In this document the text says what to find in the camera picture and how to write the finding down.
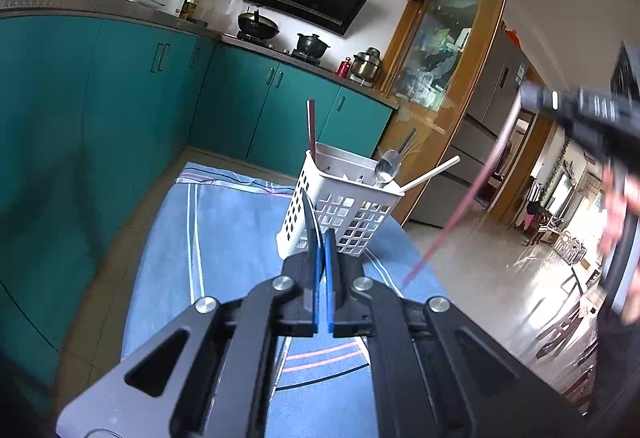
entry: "metal screw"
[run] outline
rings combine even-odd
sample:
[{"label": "metal screw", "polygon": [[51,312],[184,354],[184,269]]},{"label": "metal screw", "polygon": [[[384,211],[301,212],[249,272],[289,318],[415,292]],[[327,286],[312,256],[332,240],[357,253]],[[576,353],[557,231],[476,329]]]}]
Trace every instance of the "metal screw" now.
[{"label": "metal screw", "polygon": [[351,284],[357,291],[365,292],[373,287],[373,279],[370,277],[356,277]]},{"label": "metal screw", "polygon": [[288,275],[279,275],[273,281],[271,281],[273,288],[279,291],[289,290],[289,288],[293,287],[293,283],[293,279]]},{"label": "metal screw", "polygon": [[218,307],[218,301],[209,297],[208,295],[205,297],[201,297],[196,301],[196,310],[200,313],[209,313],[213,312]]},{"label": "metal screw", "polygon": [[431,311],[436,313],[446,312],[450,306],[451,306],[451,303],[449,302],[449,299],[447,299],[446,297],[441,297],[441,296],[432,297],[429,300],[429,308],[431,308]]}]

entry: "tiled floor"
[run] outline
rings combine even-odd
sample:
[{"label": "tiled floor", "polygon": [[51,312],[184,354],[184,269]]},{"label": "tiled floor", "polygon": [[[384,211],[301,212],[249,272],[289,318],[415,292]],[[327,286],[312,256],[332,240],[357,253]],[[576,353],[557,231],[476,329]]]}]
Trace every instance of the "tiled floor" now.
[{"label": "tiled floor", "polygon": [[[188,161],[232,169],[276,183],[295,183],[291,177],[274,175],[193,149],[180,154],[116,237],[84,296],[62,352],[56,382],[56,414],[118,363],[129,300],[146,235],[162,199]],[[559,373],[586,346],[593,323],[583,323],[578,331],[579,338],[574,339],[575,342],[558,358],[532,360],[535,349],[528,345],[562,305],[570,306],[567,293],[560,289],[560,284],[570,275],[570,269],[549,247],[525,248],[522,246],[524,237],[518,232],[508,231],[490,221],[479,224],[480,216],[482,213],[474,212],[456,228],[430,263],[431,268],[458,307],[547,382],[558,384]],[[405,230],[422,251],[439,232],[439,229],[414,222],[408,222]]]}]

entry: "kitchen counter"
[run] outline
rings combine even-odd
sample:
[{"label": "kitchen counter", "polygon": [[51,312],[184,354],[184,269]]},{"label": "kitchen counter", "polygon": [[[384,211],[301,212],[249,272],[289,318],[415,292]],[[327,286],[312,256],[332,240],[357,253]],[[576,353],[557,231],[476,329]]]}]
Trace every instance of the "kitchen counter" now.
[{"label": "kitchen counter", "polygon": [[271,57],[271,59],[279,60],[290,66],[305,70],[306,72],[314,73],[390,108],[398,109],[399,103],[395,98],[384,97],[371,88],[361,86],[351,79],[338,77],[329,70],[306,63],[295,57],[278,52],[277,50],[264,48],[247,41],[238,40],[238,38],[228,34],[220,34],[207,28],[198,27],[190,22],[166,14],[165,12],[129,2],[128,0],[0,0],[0,18],[39,15],[44,11],[46,11],[47,14],[64,16],[120,19],[180,32],[188,32],[189,34],[203,38],[210,38],[250,52],[255,52],[256,54],[261,54],[262,56]]}]

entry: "metal spoon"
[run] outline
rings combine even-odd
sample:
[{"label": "metal spoon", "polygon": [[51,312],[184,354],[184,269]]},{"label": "metal spoon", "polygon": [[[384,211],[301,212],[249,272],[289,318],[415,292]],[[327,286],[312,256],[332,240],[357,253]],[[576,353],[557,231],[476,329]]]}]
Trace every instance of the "metal spoon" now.
[{"label": "metal spoon", "polygon": [[407,147],[407,144],[411,141],[415,135],[415,128],[412,128],[409,135],[407,135],[404,142],[396,151],[395,149],[388,149],[380,157],[380,160],[376,164],[376,168],[373,170],[373,174],[376,176],[376,181],[373,187],[385,187],[386,184],[391,182],[400,171],[400,164],[402,163],[402,152]]}]

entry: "white chopstick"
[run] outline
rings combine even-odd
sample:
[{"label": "white chopstick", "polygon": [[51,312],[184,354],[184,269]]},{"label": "white chopstick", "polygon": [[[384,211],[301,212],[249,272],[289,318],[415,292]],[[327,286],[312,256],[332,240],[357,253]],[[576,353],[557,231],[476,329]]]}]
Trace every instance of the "white chopstick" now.
[{"label": "white chopstick", "polygon": [[456,165],[459,163],[460,157],[456,155],[453,158],[450,158],[445,163],[441,163],[438,167],[434,167],[429,173],[425,173],[422,176],[419,176],[415,180],[409,182],[407,185],[404,185],[400,188],[400,192],[405,193],[411,188],[426,182],[428,179],[436,176],[438,173],[442,173],[445,169],[449,169],[452,165]]}]

